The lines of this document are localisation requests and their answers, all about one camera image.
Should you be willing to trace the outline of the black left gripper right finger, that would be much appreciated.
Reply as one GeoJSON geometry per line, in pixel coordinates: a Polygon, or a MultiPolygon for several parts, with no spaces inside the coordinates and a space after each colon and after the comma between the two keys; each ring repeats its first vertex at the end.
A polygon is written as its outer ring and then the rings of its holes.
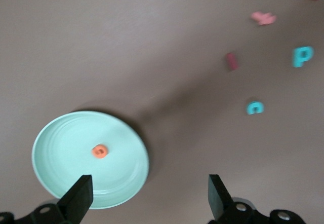
{"type": "Polygon", "coordinates": [[[214,219],[210,223],[304,223],[296,213],[274,209],[269,216],[260,213],[254,204],[246,199],[231,197],[218,174],[210,174],[208,179],[208,202],[214,219]]]}

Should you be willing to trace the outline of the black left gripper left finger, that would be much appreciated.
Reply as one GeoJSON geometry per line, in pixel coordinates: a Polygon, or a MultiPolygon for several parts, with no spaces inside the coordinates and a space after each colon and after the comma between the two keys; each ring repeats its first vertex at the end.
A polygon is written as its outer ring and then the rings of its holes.
{"type": "Polygon", "coordinates": [[[83,175],[56,204],[41,205],[20,219],[15,219],[11,212],[2,212],[1,223],[80,223],[92,202],[92,176],[83,175]]]}

